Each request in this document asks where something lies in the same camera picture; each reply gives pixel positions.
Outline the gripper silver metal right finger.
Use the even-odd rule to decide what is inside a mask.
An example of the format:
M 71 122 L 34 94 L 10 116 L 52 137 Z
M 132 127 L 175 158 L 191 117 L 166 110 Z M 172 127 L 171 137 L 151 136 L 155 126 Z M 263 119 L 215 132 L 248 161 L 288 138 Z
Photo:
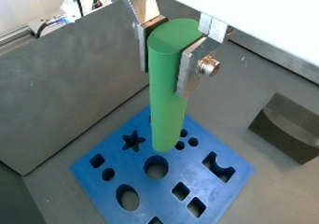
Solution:
M 180 98 L 190 96 L 198 88 L 200 77 L 214 76 L 218 72 L 220 62 L 215 58 L 216 48 L 228 39 L 230 25 L 206 13 L 199 17 L 198 38 L 183 50 L 179 65 L 179 80 L 176 95 Z

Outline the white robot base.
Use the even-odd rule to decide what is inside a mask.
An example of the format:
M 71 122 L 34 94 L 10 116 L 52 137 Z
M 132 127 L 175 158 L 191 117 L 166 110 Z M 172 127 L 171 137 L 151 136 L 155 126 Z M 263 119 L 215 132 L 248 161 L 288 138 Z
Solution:
M 39 38 L 107 5 L 107 0 L 64 0 L 59 9 L 31 21 L 28 27 Z

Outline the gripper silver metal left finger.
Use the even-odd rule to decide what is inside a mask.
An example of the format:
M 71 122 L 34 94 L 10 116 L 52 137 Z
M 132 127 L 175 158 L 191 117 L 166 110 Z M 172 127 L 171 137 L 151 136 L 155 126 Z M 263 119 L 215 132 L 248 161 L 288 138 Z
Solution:
M 168 19 L 160 15 L 158 0 L 123 0 L 134 19 L 135 36 L 140 46 L 140 70 L 148 72 L 147 38 Z

